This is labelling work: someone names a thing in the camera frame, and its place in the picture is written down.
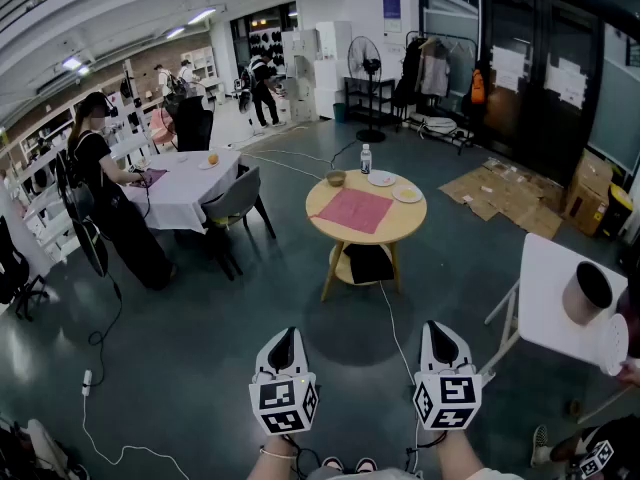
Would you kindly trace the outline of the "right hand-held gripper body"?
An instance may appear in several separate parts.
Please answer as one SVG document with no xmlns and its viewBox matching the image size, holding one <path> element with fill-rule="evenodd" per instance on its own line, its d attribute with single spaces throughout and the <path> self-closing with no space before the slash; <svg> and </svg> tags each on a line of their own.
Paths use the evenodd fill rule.
<svg viewBox="0 0 640 480">
<path fill-rule="evenodd" d="M 482 403 L 482 376 L 415 374 L 413 404 L 424 429 L 466 429 Z"/>
</svg>

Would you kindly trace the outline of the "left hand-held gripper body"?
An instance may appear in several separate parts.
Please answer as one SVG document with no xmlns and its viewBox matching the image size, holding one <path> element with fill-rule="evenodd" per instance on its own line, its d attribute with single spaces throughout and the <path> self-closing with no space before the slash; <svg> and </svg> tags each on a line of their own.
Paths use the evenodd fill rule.
<svg viewBox="0 0 640 480">
<path fill-rule="evenodd" d="M 316 375 L 284 376 L 249 385 L 251 407 L 268 436 L 309 431 L 319 404 Z"/>
</svg>

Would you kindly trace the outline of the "red cloth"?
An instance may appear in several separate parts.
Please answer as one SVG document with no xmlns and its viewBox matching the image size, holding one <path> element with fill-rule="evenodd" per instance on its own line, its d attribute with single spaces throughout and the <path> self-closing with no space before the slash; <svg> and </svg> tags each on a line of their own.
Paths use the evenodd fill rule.
<svg viewBox="0 0 640 480">
<path fill-rule="evenodd" d="M 344 188 L 319 212 L 311 215 L 366 234 L 375 234 L 393 200 L 365 191 Z"/>
</svg>

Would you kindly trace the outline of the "person's left forearm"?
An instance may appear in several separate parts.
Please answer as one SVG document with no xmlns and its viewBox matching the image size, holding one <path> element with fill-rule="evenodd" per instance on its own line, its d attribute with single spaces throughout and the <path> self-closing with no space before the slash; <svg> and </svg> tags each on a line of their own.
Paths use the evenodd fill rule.
<svg viewBox="0 0 640 480">
<path fill-rule="evenodd" d="M 298 454 L 299 448 L 292 437 L 268 437 L 247 480 L 292 480 L 298 470 Z"/>
</svg>

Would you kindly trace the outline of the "black bag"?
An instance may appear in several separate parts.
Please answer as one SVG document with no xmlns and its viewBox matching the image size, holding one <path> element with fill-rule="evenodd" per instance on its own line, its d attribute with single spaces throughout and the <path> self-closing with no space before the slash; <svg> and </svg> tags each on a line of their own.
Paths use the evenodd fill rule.
<svg viewBox="0 0 640 480">
<path fill-rule="evenodd" d="M 346 247 L 353 282 L 358 284 L 392 280 L 392 260 L 382 245 L 351 244 Z"/>
</svg>

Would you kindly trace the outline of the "round wooden table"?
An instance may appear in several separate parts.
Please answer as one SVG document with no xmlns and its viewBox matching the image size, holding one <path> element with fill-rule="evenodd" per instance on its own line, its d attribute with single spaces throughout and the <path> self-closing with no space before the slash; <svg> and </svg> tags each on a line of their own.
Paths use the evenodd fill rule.
<svg viewBox="0 0 640 480">
<path fill-rule="evenodd" d="M 392 260 L 396 290 L 401 290 L 397 244 L 414 234 L 423 224 L 427 215 L 427 202 L 422 199 L 418 203 L 406 204 L 396 200 L 392 196 L 392 190 L 395 186 L 413 185 L 409 180 L 401 176 L 396 178 L 394 185 L 378 187 L 370 184 L 365 174 L 358 170 L 350 170 L 347 172 L 343 186 L 331 187 L 326 180 L 322 180 L 310 190 L 305 203 L 307 217 L 316 229 L 335 242 L 329 254 L 329 269 L 321 294 L 322 300 L 327 298 L 330 285 L 335 279 L 356 285 L 352 279 L 349 259 L 343 254 L 343 249 L 351 244 L 382 245 Z M 311 217 L 312 214 L 319 212 L 326 206 L 344 188 L 361 190 L 393 200 L 391 208 L 379 224 L 375 234 L 366 234 L 333 222 Z"/>
</svg>

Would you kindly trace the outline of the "white perforated lid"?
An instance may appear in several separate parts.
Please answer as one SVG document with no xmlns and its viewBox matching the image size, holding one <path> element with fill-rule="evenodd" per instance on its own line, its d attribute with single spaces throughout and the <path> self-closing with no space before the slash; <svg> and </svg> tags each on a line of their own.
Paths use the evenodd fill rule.
<svg viewBox="0 0 640 480">
<path fill-rule="evenodd" d="M 597 348 L 597 363 L 601 371 L 611 377 L 617 376 L 627 360 L 629 331 L 625 318 L 614 314 L 600 334 Z"/>
</svg>

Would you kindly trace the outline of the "grey chair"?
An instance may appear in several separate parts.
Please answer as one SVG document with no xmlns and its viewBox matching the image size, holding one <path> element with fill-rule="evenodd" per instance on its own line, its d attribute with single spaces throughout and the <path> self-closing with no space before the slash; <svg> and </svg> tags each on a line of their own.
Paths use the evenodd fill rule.
<svg viewBox="0 0 640 480">
<path fill-rule="evenodd" d="M 234 280 L 232 269 L 238 276 L 242 276 L 243 272 L 228 245 L 226 229 L 229 226 L 242 221 L 244 226 L 248 227 L 246 216 L 252 209 L 255 209 L 264 221 L 270 236 L 276 239 L 276 234 L 260 196 L 259 168 L 240 165 L 238 172 L 239 175 L 226 192 L 202 205 L 206 217 L 203 227 L 209 250 L 230 281 Z"/>
</svg>

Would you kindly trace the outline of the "black bin with yellow lid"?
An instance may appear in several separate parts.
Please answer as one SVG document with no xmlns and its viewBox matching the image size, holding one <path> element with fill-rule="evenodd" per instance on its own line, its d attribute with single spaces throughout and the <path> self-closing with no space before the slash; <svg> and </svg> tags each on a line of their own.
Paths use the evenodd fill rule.
<svg viewBox="0 0 640 480">
<path fill-rule="evenodd" d="M 633 212 L 633 202 L 629 194 L 615 183 L 608 189 L 608 206 L 597 234 L 614 240 Z"/>
</svg>

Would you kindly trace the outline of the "black office chair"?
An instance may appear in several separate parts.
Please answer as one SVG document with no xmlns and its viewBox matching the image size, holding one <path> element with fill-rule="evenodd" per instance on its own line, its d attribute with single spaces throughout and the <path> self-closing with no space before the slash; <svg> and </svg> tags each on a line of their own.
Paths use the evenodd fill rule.
<svg viewBox="0 0 640 480">
<path fill-rule="evenodd" d="M 209 149 L 213 112 L 205 109 L 200 95 L 183 99 L 173 118 L 179 152 Z"/>
</svg>

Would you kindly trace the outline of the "pink chair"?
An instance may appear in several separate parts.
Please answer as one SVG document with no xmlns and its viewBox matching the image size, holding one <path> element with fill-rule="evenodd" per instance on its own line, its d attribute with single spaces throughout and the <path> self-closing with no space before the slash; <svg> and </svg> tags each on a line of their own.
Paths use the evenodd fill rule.
<svg viewBox="0 0 640 480">
<path fill-rule="evenodd" d="M 149 129 L 151 139 L 156 145 L 172 142 L 175 137 L 173 118 L 165 108 L 155 108 L 151 112 Z"/>
</svg>

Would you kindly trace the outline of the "black metal rack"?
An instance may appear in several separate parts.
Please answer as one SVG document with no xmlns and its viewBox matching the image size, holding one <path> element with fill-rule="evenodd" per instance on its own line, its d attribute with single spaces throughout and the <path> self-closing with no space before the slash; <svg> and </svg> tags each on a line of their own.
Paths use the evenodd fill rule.
<svg viewBox="0 0 640 480">
<path fill-rule="evenodd" d="M 398 115 L 393 105 L 395 86 L 394 79 L 370 82 L 345 77 L 346 118 L 380 127 L 397 124 Z"/>
</svg>

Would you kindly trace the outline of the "black coat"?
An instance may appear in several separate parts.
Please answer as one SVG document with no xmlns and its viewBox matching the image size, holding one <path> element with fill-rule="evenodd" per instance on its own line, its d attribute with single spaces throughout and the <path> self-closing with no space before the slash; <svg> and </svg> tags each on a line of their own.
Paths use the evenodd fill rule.
<svg viewBox="0 0 640 480">
<path fill-rule="evenodd" d="M 402 76 L 395 88 L 393 103 L 396 108 L 413 105 L 416 100 L 416 83 L 421 59 L 423 38 L 414 38 L 407 46 L 402 64 Z"/>
</svg>

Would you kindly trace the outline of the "white paper sheet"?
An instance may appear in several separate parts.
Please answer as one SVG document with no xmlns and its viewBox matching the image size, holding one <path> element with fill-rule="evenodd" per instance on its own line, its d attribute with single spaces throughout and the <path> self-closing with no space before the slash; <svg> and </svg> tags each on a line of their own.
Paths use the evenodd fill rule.
<svg viewBox="0 0 640 480">
<path fill-rule="evenodd" d="M 525 55 L 497 46 L 492 47 L 491 53 L 495 86 L 518 93 L 519 81 L 524 77 Z"/>
<path fill-rule="evenodd" d="M 582 74 L 580 66 L 562 57 L 558 65 L 547 58 L 544 88 L 555 93 L 559 100 L 582 109 L 587 89 L 587 76 Z"/>
</svg>

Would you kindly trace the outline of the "black standing fan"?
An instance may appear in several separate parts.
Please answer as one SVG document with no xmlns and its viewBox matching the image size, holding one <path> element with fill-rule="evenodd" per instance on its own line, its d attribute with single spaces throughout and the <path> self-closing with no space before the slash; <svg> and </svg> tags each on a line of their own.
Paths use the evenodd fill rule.
<svg viewBox="0 0 640 480">
<path fill-rule="evenodd" d="M 379 128 L 374 127 L 374 92 L 380 82 L 382 63 L 373 41 L 365 36 L 355 37 L 348 49 L 347 64 L 349 78 L 353 82 L 366 83 L 364 92 L 368 102 L 368 125 L 358 131 L 356 137 L 363 143 L 380 143 L 386 136 Z"/>
</svg>

